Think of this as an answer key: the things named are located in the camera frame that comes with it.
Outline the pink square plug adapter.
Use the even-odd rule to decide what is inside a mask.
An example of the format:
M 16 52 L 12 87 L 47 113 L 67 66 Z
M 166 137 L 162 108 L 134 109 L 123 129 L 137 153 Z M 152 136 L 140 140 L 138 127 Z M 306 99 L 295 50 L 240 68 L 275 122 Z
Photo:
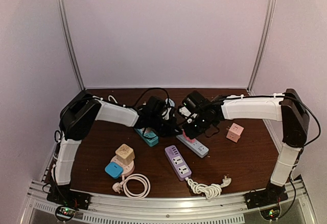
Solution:
M 186 142 L 188 142 L 188 143 L 195 143 L 195 142 L 197 142 L 197 139 L 196 139 L 196 138 L 194 138 L 194 139 L 189 138 L 189 137 L 185 134 L 185 131 L 182 131 L 182 136 L 183 136 L 184 140 L 185 140 Z

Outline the light blue power strip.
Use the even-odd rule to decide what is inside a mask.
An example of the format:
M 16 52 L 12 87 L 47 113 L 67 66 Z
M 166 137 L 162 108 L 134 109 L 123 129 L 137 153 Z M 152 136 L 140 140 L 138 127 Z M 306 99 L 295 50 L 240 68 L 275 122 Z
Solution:
M 188 147 L 193 153 L 195 153 L 198 157 L 204 158 L 207 156 L 209 149 L 195 139 L 193 142 L 189 142 L 183 135 L 177 135 L 176 138 L 182 142 L 186 147 Z

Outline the purple power strip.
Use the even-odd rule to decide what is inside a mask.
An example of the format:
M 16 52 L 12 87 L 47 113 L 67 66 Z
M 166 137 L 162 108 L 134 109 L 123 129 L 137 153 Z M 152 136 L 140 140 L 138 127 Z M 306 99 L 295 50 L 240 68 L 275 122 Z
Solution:
M 165 156 L 176 173 L 179 181 L 184 181 L 186 178 L 191 177 L 192 171 L 175 145 L 165 148 Z

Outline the pink cube socket adapter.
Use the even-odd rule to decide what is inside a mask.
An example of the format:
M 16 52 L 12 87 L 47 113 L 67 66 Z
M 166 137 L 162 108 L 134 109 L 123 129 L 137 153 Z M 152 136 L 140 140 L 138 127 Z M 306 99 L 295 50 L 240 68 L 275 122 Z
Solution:
M 234 143 L 237 143 L 241 138 L 244 128 L 236 123 L 233 123 L 229 128 L 226 138 Z

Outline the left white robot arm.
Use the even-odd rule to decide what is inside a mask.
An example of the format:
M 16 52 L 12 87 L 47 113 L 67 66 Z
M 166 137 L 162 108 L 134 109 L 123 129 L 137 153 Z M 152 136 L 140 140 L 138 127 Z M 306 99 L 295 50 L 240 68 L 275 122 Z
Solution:
M 181 134 L 168 99 L 151 96 L 143 105 L 125 106 L 89 93 L 79 93 L 60 113 L 57 143 L 50 178 L 50 195 L 63 206 L 74 198 L 70 190 L 72 166 L 82 140 L 89 134 L 95 121 L 101 120 L 135 129 L 151 129 L 159 137 Z

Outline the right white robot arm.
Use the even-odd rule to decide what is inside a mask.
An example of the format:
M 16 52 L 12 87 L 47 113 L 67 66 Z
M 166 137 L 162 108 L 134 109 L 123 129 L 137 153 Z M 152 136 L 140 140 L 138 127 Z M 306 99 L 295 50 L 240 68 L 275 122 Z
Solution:
M 297 160 L 307 142 L 309 109 L 294 89 L 272 95 L 217 96 L 212 101 L 198 91 L 190 93 L 178 107 L 185 118 L 182 128 L 187 137 L 194 139 L 224 120 L 265 119 L 283 125 L 283 145 L 277 163 L 262 193 L 266 204 L 273 204 L 283 193 Z

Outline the teal power strip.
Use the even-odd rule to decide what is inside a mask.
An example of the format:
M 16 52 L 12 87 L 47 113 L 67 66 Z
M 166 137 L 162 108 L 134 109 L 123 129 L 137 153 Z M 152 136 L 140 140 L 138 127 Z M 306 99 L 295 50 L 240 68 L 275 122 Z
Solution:
M 159 137 L 151 129 L 142 128 L 134 130 L 149 147 L 154 147 L 159 143 Z

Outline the beige cube adapter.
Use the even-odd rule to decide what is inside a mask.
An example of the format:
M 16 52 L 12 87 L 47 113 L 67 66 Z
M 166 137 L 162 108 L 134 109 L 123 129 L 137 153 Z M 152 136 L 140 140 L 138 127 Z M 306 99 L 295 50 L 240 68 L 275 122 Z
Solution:
M 124 165 L 129 165 L 134 159 L 135 154 L 133 148 L 126 144 L 122 144 L 116 151 L 117 159 Z

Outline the round pink white power strip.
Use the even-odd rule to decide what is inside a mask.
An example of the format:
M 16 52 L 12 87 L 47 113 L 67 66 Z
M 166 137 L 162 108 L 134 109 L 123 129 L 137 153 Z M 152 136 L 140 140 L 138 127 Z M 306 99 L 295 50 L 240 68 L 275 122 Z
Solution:
M 134 161 L 132 161 L 129 165 L 124 165 L 117 159 L 117 156 L 114 156 L 111 159 L 111 162 L 117 163 L 119 166 L 121 166 L 124 169 L 124 172 L 122 173 L 122 175 L 120 177 L 127 177 L 134 172 L 134 169 L 135 169 Z

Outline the blue square adapter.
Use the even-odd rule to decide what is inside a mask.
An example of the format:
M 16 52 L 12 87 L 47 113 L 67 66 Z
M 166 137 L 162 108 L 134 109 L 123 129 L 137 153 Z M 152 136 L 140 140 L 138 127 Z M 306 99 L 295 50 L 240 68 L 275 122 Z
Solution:
M 119 166 L 115 162 L 110 162 L 106 167 L 105 167 L 105 172 L 110 175 L 113 179 L 119 178 L 122 173 L 124 172 L 124 169 Z

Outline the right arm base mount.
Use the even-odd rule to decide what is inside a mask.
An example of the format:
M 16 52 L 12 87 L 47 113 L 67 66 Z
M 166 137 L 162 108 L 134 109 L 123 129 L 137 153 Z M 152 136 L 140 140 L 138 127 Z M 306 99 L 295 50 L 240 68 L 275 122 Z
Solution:
M 281 202 L 288 199 L 287 193 L 273 193 L 267 189 L 252 190 L 244 195 L 247 209 L 260 211 L 261 217 L 266 221 L 277 221 L 282 216 Z

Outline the aluminium front rail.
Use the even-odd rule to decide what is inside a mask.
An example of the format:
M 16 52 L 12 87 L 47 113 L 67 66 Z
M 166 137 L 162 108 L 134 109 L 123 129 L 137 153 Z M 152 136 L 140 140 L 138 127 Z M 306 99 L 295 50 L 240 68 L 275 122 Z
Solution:
M 317 223 L 304 182 L 293 184 L 295 202 L 282 219 L 271 223 Z M 43 185 L 32 180 L 18 223 L 63 223 L 54 215 L 58 204 L 46 200 Z M 205 197 L 132 200 L 95 193 L 88 209 L 79 210 L 67 223 L 270 223 L 261 216 L 264 207 L 247 208 L 245 193 L 223 194 L 210 201 Z

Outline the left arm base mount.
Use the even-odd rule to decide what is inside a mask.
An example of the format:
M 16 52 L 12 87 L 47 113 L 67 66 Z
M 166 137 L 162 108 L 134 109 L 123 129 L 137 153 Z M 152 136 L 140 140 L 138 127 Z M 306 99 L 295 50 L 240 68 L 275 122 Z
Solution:
M 71 190 L 66 195 L 50 190 L 46 197 L 47 201 L 58 204 L 54 215 L 62 222 L 67 222 L 77 217 L 80 210 L 88 210 L 90 199 L 90 194 Z

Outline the right aluminium frame post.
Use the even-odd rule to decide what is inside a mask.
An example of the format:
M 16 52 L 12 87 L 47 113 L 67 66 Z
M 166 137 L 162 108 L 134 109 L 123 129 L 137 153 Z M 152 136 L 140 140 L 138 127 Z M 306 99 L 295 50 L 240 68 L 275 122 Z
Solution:
M 261 38 L 260 38 L 260 42 L 259 42 L 259 47 L 258 47 L 258 51 L 256 54 L 252 73 L 250 76 L 250 80 L 249 80 L 249 83 L 247 86 L 247 91 L 249 93 L 253 93 L 255 81 L 259 74 L 260 65 L 263 60 L 265 48 L 266 48 L 266 45 L 268 42 L 269 32 L 270 32 L 273 17 L 274 17 L 276 1 L 277 0 L 268 0 L 267 1 L 266 13 L 265 13 L 265 18 L 264 18 L 262 34 L 261 34 Z

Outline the aluminium frame post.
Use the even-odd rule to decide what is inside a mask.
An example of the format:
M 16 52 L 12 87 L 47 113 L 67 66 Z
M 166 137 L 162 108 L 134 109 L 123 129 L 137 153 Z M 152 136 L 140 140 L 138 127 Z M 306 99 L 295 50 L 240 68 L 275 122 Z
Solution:
M 259 74 L 260 65 L 263 60 L 265 48 L 266 48 L 266 45 L 268 42 L 269 32 L 270 32 L 273 17 L 274 17 L 276 1 L 277 0 L 268 0 L 267 1 L 266 13 L 265 13 L 265 18 L 264 18 L 262 34 L 261 34 L 261 38 L 260 38 L 260 42 L 259 42 L 259 47 L 258 47 L 258 51 L 256 54 L 252 73 L 250 76 L 250 80 L 249 80 L 249 83 L 247 86 L 247 91 L 249 93 L 253 93 L 255 81 Z
M 59 10 L 59 17 L 62 25 L 62 30 L 63 30 L 63 36 L 68 52 L 68 56 L 73 68 L 73 73 L 75 75 L 78 87 L 80 90 L 84 90 L 84 82 L 81 76 L 80 68 L 77 63 L 76 59 L 76 54 L 74 50 L 74 45 L 72 42 L 72 37 L 69 29 L 69 24 L 68 24 L 68 18 L 67 18 L 67 13 L 66 13 L 66 8 L 65 8 L 65 3 L 64 0 L 57 0 L 57 5 L 58 5 L 58 10 Z

